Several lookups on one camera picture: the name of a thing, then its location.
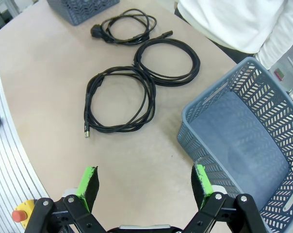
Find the gray basket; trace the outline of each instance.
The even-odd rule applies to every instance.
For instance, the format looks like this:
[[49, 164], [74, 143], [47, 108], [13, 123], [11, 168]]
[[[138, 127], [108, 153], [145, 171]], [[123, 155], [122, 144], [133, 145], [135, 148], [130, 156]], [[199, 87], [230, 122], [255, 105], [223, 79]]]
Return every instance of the gray basket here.
[[178, 141], [231, 197], [253, 196], [272, 232], [293, 227], [293, 102], [246, 58], [182, 112]]
[[72, 25], [119, 3], [119, 0], [47, 0], [49, 6]]

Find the coiled cable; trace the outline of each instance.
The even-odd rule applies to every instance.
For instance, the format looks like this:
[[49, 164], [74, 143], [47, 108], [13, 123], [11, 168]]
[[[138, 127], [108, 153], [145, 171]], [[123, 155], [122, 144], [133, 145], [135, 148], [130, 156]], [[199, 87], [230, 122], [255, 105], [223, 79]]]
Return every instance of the coiled cable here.
[[[161, 36], [148, 40], [146, 41], [140, 48], [137, 50], [135, 57], [134, 57], [134, 66], [141, 68], [144, 70], [153, 80], [156, 85], [160, 86], [182, 86], [190, 81], [192, 81], [196, 75], [199, 72], [200, 68], [200, 59], [196, 52], [186, 43], [176, 40], [176, 39], [171, 39], [171, 38], [166, 38], [168, 36], [172, 35], [172, 31], [166, 32], [162, 34]], [[150, 47], [155, 44], [160, 44], [160, 43], [165, 43], [169, 45], [176, 46], [183, 51], [185, 51], [192, 59], [193, 65], [189, 73], [180, 75], [180, 76], [166, 76], [162, 74], [158, 74], [150, 69], [148, 69], [141, 61], [142, 59], [142, 54], [146, 50], [147, 47]]]
[[[128, 14], [129, 12], [132, 12], [132, 11], [137, 11], [139, 13]], [[140, 22], [142, 25], [145, 26], [146, 28], [145, 31], [127, 40], [121, 40], [121, 39], [115, 38], [111, 33], [111, 27], [115, 22], [117, 22], [118, 20], [122, 18], [133, 18], [137, 20], [138, 22]], [[143, 11], [138, 9], [129, 9], [123, 12], [122, 14], [120, 14], [119, 16], [103, 21], [101, 25], [99, 24], [94, 25], [92, 29], [90, 30], [90, 32], [92, 37], [102, 38], [107, 43], [114, 43], [119, 45], [138, 45], [150, 39], [149, 34], [155, 28], [156, 24], [157, 24], [156, 18], [154, 18], [153, 16], [149, 16]]]
[[[101, 86], [102, 81], [107, 76], [128, 76], [139, 81], [144, 90], [144, 98], [142, 104], [137, 111], [137, 113], [125, 124], [114, 125], [114, 126], [104, 126], [102, 125], [93, 115], [91, 110], [91, 103], [93, 95], [95, 94], [98, 87]], [[141, 69], [137, 67], [112, 67], [105, 70], [102, 73], [94, 76], [88, 83], [86, 88], [86, 98], [85, 98], [85, 108], [84, 108], [84, 132], [85, 137], [89, 137], [90, 127], [101, 132], [101, 133], [113, 133], [113, 132], [133, 132], [140, 129], [144, 124], [150, 122], [155, 113], [155, 96], [156, 87], [154, 81]], [[137, 116], [142, 111], [143, 106], [148, 100], [146, 112], [137, 118]]]

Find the white shirt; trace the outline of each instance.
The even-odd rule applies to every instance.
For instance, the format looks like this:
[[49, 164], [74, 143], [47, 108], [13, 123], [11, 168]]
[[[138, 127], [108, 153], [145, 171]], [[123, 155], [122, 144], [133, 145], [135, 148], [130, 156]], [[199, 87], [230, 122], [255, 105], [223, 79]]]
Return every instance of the white shirt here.
[[293, 0], [180, 0], [186, 21], [210, 40], [269, 69], [293, 45]]

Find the beige tabletop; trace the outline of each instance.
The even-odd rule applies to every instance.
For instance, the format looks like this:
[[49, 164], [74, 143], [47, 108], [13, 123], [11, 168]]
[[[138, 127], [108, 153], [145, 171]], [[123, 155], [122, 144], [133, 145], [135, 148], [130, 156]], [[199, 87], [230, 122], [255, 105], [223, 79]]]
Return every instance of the beige tabletop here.
[[[91, 129], [84, 138], [84, 100], [88, 81], [114, 66], [132, 64], [138, 46], [116, 46], [92, 39], [94, 24], [129, 8], [158, 20], [154, 38], [190, 45], [201, 60], [198, 76], [181, 87], [157, 87], [154, 119], [133, 133], [104, 134]], [[142, 30], [133, 20], [117, 22], [115, 36]], [[169, 45], [148, 48], [143, 61], [166, 75], [186, 73], [191, 60]], [[152, 0], [125, 1], [79, 26], [71, 26], [45, 0], [0, 30], [0, 75], [20, 140], [43, 186], [54, 200], [79, 184], [87, 166], [99, 166], [100, 189], [93, 214], [105, 229], [121, 224], [185, 227], [197, 211], [192, 194], [192, 161], [177, 142], [184, 106], [235, 63], [187, 23]], [[142, 87], [126, 77], [107, 78], [92, 110], [106, 125], [126, 122], [139, 108]], [[219, 224], [213, 232], [227, 232]]]

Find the white sleeve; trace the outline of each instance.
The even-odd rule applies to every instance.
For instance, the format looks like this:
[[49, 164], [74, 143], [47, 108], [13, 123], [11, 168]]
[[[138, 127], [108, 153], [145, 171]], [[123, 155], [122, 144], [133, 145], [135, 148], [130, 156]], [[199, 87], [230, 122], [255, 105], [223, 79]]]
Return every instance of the white sleeve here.
[[266, 68], [282, 57], [293, 45], [293, 0], [288, 0], [270, 36], [255, 58]]

